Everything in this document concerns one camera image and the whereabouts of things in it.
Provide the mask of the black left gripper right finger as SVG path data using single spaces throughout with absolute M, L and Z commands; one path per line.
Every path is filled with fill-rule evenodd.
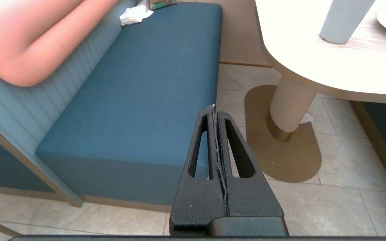
M 216 126 L 228 214 L 283 218 L 283 209 L 233 117 L 220 111 Z

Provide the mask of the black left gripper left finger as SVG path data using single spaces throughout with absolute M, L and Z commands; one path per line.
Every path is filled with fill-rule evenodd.
M 195 179 L 202 134 L 207 133 L 209 180 Z M 209 235 L 208 225 L 227 215 L 227 189 L 216 134 L 215 106 L 198 115 L 170 213 L 170 235 Z

